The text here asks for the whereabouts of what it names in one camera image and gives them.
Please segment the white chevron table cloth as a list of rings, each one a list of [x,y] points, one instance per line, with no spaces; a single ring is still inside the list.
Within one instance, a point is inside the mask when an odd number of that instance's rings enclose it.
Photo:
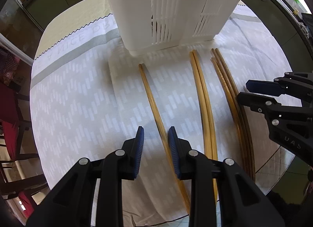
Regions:
[[[165,129],[176,128],[204,150],[200,106],[189,53],[197,50],[213,111],[218,158],[241,162],[237,131],[211,61],[218,48],[238,90],[249,79],[272,80],[291,69],[261,20],[238,5],[213,41],[140,57],[125,48],[112,15],[73,32],[41,54],[32,67],[30,110],[34,139],[49,186],[78,159],[102,159],[144,128],[135,181],[124,181],[125,226],[186,226],[188,216],[146,96],[145,69]]]

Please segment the light bamboo chopstick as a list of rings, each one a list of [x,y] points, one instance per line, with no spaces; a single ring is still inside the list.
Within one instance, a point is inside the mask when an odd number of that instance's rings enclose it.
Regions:
[[[203,141],[204,141],[204,154],[209,159],[212,159],[213,155],[212,155],[212,145],[211,145],[211,132],[210,132],[209,117],[207,113],[205,97],[203,93],[203,87],[202,87],[202,83],[200,79],[200,74],[198,72],[198,68],[196,65],[196,60],[192,51],[189,53],[189,57],[191,61],[192,72],[194,75],[198,101],[200,105],[202,129],[203,129]]]
[[[196,60],[196,65],[198,68],[198,72],[200,74],[200,79],[203,87],[203,93],[205,97],[205,102],[206,102],[206,107],[207,107],[207,113],[209,117],[209,125],[210,125],[210,132],[211,132],[211,145],[212,145],[212,159],[213,160],[218,160],[218,150],[216,146],[216,135],[215,135],[215,127],[214,127],[214,119],[213,119],[213,114],[212,114],[212,109],[211,109],[211,104],[210,104],[210,99],[209,99],[209,94],[207,92],[207,87],[204,79],[204,75],[202,72],[202,68],[198,59],[197,51],[193,50],[192,51]]]
[[[159,110],[157,109],[157,105],[156,105],[156,102],[154,100],[153,93],[152,93],[152,90],[151,90],[150,85],[148,83],[148,79],[146,77],[144,67],[142,64],[139,64],[139,71],[140,71],[143,85],[144,85],[144,88],[146,91],[148,102],[150,103],[151,111],[152,111],[154,120],[156,122],[156,126],[157,126],[157,129],[158,129],[158,132],[159,132],[159,135],[160,135],[160,138],[161,138],[164,150],[165,150],[165,154],[166,154],[168,162],[171,166],[171,171],[174,175],[176,184],[179,188],[181,198],[183,200],[186,212],[187,212],[187,214],[189,214],[190,210],[191,210],[191,202],[189,200],[189,197],[188,197],[188,194],[187,194],[187,191],[186,191],[186,188],[185,188],[183,181],[180,181],[177,178],[176,173],[174,171],[174,165],[172,162],[171,151],[170,151],[169,142],[168,142],[168,135],[167,135],[167,132],[166,132],[165,127],[163,125],[163,121],[161,119]]]

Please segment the cream plastic utensil holder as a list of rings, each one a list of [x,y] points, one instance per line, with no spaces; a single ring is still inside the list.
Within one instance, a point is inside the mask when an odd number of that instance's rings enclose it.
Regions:
[[[108,0],[133,56],[212,40],[240,0]]]

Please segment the red cushioned wooden chair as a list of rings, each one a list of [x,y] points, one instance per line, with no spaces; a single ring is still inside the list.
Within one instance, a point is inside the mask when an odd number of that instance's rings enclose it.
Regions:
[[[2,160],[1,164],[14,163],[21,160],[38,158],[38,154],[22,154],[21,144],[24,132],[32,128],[31,122],[23,118],[18,105],[19,95],[14,90],[1,84],[1,128],[5,148],[10,160]],[[37,204],[32,198],[32,194],[37,193],[47,186],[46,178],[43,174],[18,181],[9,182],[4,167],[1,166],[1,195],[8,199],[18,198],[25,210],[23,214],[29,218],[34,212]]]

